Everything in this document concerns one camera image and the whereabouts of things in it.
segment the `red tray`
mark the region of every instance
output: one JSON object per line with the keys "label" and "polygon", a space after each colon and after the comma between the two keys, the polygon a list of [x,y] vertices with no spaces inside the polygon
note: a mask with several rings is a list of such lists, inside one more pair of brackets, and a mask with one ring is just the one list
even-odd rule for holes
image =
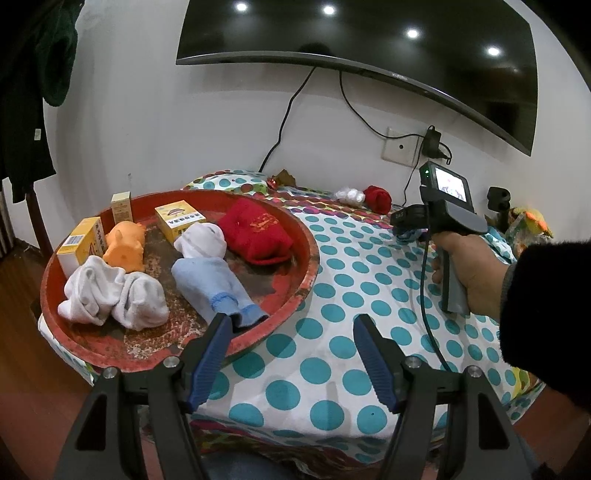
{"label": "red tray", "polygon": [[[145,271],[164,287],[170,309],[168,322],[141,332],[126,330],[109,317],[102,327],[70,323],[60,317],[57,306],[65,300],[66,278],[56,254],[51,256],[41,283],[41,309],[53,336],[68,351],[95,367],[116,366],[123,372],[153,368],[169,355],[177,355],[186,343],[201,336],[207,324],[177,291],[170,268],[181,255],[155,224],[154,208],[186,200],[209,222],[217,221],[239,195],[218,190],[153,193],[131,200],[134,219],[146,225]],[[262,341],[291,316],[308,296],[319,265],[318,247],[308,228],[287,209],[266,200],[252,199],[275,216],[294,241],[289,262],[268,267],[245,263],[228,250],[226,260],[251,299],[270,317],[234,338],[226,356],[236,355]],[[100,213],[105,234],[114,226],[111,210]]]}

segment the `small cardboard box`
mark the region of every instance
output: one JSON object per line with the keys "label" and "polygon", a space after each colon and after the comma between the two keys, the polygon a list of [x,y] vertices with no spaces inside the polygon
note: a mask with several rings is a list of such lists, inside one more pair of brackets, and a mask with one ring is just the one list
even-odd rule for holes
{"label": "small cardboard box", "polygon": [[124,220],[134,221],[131,215],[130,197],[130,192],[121,192],[115,193],[113,198],[111,198],[111,211],[113,212],[113,220],[115,220],[116,225]]}
{"label": "small cardboard box", "polygon": [[156,207],[155,210],[158,227],[170,243],[174,243],[192,224],[207,221],[184,200]]}
{"label": "small cardboard box", "polygon": [[100,217],[83,219],[57,251],[57,259],[66,278],[90,255],[102,257],[106,251],[105,233]]}

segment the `table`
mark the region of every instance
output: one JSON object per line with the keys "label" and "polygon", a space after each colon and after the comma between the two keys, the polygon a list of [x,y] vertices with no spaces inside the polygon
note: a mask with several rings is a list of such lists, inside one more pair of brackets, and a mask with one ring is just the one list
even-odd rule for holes
{"label": "table", "polygon": [[[420,318],[419,281],[423,247],[401,244],[386,216],[333,201],[327,192],[267,188],[266,176],[242,170],[195,179],[185,189],[222,189],[266,197],[289,209],[319,245],[320,268],[313,292],[296,313],[263,343],[222,368],[211,395],[191,417],[202,449],[248,445],[271,458],[299,460],[322,476],[379,462],[397,416],[379,403],[353,342],[352,322],[369,313],[380,333],[407,355],[443,368]],[[497,257],[515,261],[494,232],[484,235]],[[506,364],[498,324],[484,316],[441,310],[441,292],[431,282],[430,251],[425,307],[427,320],[450,368],[478,365],[486,373],[512,421],[541,392],[528,374]],[[73,368],[92,382],[91,365],[59,345],[43,318],[41,333]],[[438,406],[433,442],[443,437],[447,413]]]}

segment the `person's hand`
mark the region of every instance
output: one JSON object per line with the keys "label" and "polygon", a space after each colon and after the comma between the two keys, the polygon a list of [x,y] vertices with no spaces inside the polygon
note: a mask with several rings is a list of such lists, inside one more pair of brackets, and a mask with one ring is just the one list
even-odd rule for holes
{"label": "person's hand", "polygon": [[[501,316],[501,291],[508,266],[502,263],[477,235],[435,233],[437,249],[447,250],[456,267],[458,280],[466,287],[470,311],[496,320]],[[441,261],[433,261],[433,281],[441,283]]]}

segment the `wall-mounted tv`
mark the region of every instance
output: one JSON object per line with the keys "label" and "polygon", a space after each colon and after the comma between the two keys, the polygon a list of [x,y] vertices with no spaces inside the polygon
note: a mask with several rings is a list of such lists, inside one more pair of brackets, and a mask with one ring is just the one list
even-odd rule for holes
{"label": "wall-mounted tv", "polygon": [[394,83],[531,155],[529,24],[503,0],[190,0],[177,64],[282,62]]}

